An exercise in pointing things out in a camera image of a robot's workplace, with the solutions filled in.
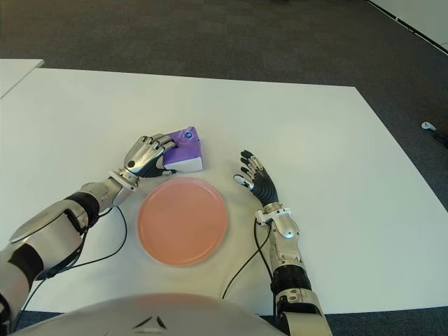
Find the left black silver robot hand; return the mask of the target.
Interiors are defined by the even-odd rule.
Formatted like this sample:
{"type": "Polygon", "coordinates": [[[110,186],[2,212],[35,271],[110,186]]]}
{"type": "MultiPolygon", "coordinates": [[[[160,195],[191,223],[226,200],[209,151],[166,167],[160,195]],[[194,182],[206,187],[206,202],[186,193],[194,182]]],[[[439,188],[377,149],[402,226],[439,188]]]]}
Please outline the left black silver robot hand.
{"type": "Polygon", "coordinates": [[[125,156],[124,168],[139,178],[175,174],[175,169],[158,164],[163,155],[176,146],[167,134],[141,136],[125,156]]]}

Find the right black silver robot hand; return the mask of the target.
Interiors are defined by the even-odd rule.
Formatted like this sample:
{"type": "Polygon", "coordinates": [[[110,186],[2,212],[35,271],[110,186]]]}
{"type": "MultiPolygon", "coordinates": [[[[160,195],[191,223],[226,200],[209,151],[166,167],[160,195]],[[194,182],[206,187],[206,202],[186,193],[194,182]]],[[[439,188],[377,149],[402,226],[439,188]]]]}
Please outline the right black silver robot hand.
{"type": "Polygon", "coordinates": [[[262,162],[248,150],[241,152],[240,161],[243,175],[235,174],[234,181],[248,189],[263,207],[278,203],[276,186],[262,162]]]}

